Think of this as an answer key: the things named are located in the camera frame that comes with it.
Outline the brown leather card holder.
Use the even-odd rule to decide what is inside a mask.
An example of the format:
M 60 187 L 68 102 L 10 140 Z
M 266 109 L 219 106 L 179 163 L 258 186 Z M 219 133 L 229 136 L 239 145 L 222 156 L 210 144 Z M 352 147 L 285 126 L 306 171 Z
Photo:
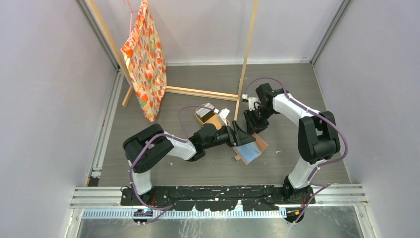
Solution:
M 241 160 L 246 165 L 250 164 L 268 148 L 268 144 L 258 134 L 254 133 L 252 136 L 256 139 L 255 142 L 233 148 L 236 153 L 235 159 L 237 161 Z

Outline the orange oval tray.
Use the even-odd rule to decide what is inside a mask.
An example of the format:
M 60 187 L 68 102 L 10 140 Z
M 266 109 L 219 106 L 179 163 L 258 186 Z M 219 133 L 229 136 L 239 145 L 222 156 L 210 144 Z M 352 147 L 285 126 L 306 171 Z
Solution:
M 221 123 L 218 121 L 216 114 L 214 114 L 214 116 L 212 116 L 210 119 L 208 119 L 207 121 L 203 122 L 201 121 L 195 114 L 195 117 L 197 119 L 197 121 L 199 122 L 200 125 L 204 125 L 206 123 L 212 124 L 215 126 L 216 129 L 221 129 L 222 125 Z

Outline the stack of credit cards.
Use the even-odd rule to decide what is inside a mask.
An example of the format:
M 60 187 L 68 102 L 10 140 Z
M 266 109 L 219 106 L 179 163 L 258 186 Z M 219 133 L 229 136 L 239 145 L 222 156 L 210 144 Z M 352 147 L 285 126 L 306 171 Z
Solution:
M 215 107 L 211 103 L 203 104 L 200 108 L 196 109 L 196 116 L 203 122 L 214 116 Z

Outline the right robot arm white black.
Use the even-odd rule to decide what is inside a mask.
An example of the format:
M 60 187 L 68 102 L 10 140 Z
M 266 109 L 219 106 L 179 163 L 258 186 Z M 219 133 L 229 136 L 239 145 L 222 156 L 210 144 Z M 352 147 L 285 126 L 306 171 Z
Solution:
M 298 127 L 297 147 L 299 159 L 293 171 L 286 176 L 281 189 L 282 198 L 288 203 L 307 201 L 313 192 L 310 182 L 317 166 L 331 159 L 340 150 L 335 117 L 329 111 L 320 112 L 296 100 L 284 89 L 273 90 L 269 83 L 256 89 L 257 96 L 243 94 L 248 103 L 244 111 L 247 132 L 258 134 L 269 126 L 274 114 L 287 117 Z

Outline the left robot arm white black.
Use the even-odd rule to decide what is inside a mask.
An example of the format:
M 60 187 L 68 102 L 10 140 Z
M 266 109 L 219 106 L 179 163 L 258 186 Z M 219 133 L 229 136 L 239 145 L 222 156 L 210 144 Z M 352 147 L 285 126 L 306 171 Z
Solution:
M 194 162 L 202 158 L 209 148 L 219 145 L 242 146 L 255 141 L 236 121 L 219 129 L 211 123 L 205 123 L 187 139 L 169 134 L 158 123 L 152 124 L 129 137 L 122 145 L 130 166 L 133 199 L 140 205 L 147 205 L 151 201 L 151 169 L 167 155 Z

